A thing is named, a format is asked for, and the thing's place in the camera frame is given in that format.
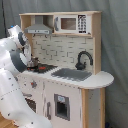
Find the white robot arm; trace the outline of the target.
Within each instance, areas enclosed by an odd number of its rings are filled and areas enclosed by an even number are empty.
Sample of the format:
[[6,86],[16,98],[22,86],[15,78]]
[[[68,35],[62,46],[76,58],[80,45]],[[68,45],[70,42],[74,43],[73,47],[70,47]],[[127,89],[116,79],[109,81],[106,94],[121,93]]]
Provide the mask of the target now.
[[22,52],[28,43],[18,25],[8,29],[9,37],[0,39],[0,113],[18,128],[52,128],[51,122],[36,114],[27,104],[15,77],[24,72],[31,52]]

